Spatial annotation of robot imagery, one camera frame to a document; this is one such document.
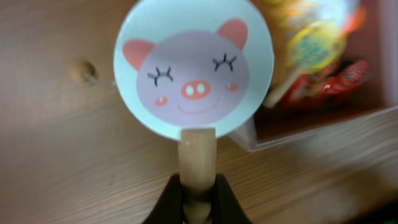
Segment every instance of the pig face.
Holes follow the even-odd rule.
[[[127,61],[138,71],[141,103],[159,119],[182,127],[214,123],[239,105],[249,82],[242,53],[248,29],[234,19],[217,33],[184,32],[155,45],[124,44]]]

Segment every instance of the eyelash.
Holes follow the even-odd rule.
[[[214,69],[214,71],[217,72],[218,68],[221,65],[228,64],[229,68],[231,69],[231,72],[233,72],[234,71],[233,63],[235,62],[235,60],[236,60],[236,56],[233,57],[231,60],[227,60],[226,59],[226,53],[224,54],[224,59],[223,60],[219,61],[219,60],[213,58],[213,63],[216,65],[216,68]]]
[[[155,86],[157,87],[157,81],[158,81],[158,79],[160,79],[160,78],[162,78],[162,77],[167,77],[167,78],[170,79],[171,82],[173,81],[173,77],[170,75],[170,72],[171,72],[171,71],[172,71],[172,68],[171,68],[171,67],[169,67],[169,69],[167,70],[167,72],[161,72],[161,71],[159,70],[159,68],[156,67],[156,72],[157,72],[157,74],[154,75],[154,74],[148,73],[148,78],[152,78],[152,79],[155,81]]]

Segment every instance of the pig snout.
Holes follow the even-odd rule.
[[[210,94],[211,86],[206,80],[194,80],[186,83],[181,94],[188,100],[200,100]]]

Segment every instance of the wooden table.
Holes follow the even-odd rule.
[[[77,58],[113,79],[135,0],[0,2],[0,223],[140,223],[177,171],[177,143],[143,127],[116,89],[70,80]],[[335,223],[395,194],[398,113],[246,153],[218,143],[254,223]]]

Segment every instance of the smile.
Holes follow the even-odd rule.
[[[207,108],[207,109],[200,110],[200,111],[186,111],[186,110],[182,109],[180,105],[178,106],[178,109],[179,109],[182,113],[188,114],[188,115],[204,114],[204,113],[207,113],[207,112],[209,112],[209,111],[214,110],[214,109],[218,106],[218,103],[219,103],[219,102],[220,102],[220,98],[217,98],[217,101],[216,101],[216,103],[215,103],[213,106],[211,106],[211,107],[209,107],[209,108]]]

